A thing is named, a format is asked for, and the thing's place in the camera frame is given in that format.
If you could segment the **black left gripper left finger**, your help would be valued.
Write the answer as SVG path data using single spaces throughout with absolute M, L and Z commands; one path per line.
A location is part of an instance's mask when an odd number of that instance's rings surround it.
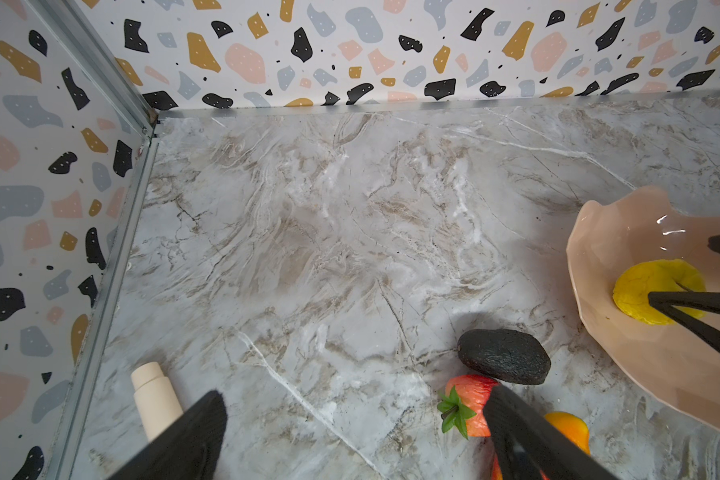
M 110 479 L 212 479 L 227 420 L 223 395 L 207 392 Z

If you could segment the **red fake strawberry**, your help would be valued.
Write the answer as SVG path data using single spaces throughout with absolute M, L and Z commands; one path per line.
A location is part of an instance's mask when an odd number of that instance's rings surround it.
M 437 409 L 441 431 L 456 429 L 465 439 L 490 437 L 483 409 L 499 382 L 481 375 L 462 375 L 450 379 L 440 394 Z

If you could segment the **dark fake avocado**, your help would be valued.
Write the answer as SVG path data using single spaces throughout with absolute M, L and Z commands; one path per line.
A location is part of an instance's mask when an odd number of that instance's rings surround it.
M 543 384 L 551 359 L 530 334 L 511 329 L 473 329 L 457 341 L 459 360 L 491 378 L 520 385 Z

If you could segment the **yellow fake apple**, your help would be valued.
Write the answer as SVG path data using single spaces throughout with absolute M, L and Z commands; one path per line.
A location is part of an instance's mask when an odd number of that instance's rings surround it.
M 612 298 L 624 314 L 647 325 L 674 321 L 649 304 L 651 292 L 706 292 L 698 269 L 682 259 L 642 262 L 627 269 L 616 281 Z

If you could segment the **orange yellow fake mango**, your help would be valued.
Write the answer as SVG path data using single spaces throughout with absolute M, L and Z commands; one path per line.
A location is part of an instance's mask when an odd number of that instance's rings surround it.
M 580 450 L 590 454 L 589 428 L 582 419 L 561 411 L 547 413 L 544 418 Z

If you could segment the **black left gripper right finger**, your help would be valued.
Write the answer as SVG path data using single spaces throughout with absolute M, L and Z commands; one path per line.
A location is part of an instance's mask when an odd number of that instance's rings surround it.
M 483 415 L 505 479 L 614 477 L 505 386 L 492 389 Z

